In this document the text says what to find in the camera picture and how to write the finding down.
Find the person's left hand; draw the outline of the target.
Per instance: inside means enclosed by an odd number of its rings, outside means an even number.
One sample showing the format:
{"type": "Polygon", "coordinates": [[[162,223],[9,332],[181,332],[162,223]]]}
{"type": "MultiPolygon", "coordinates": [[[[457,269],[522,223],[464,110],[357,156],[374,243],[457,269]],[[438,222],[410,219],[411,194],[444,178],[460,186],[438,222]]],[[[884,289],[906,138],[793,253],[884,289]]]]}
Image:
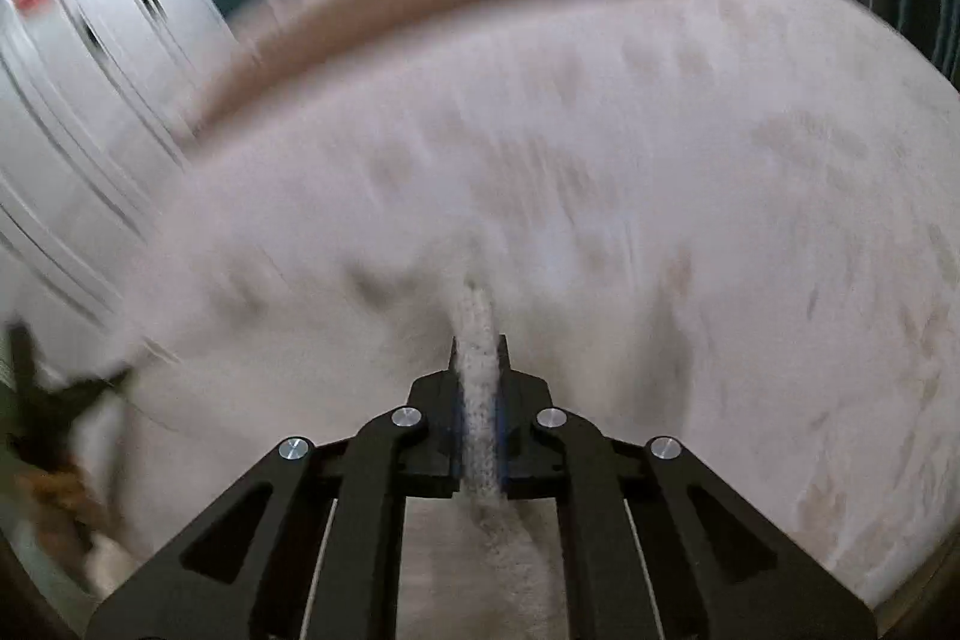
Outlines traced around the person's left hand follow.
{"type": "Polygon", "coordinates": [[[39,549],[66,576],[107,591],[127,580],[137,560],[121,542],[121,515],[75,461],[60,471],[23,464],[14,481],[39,549]]]}

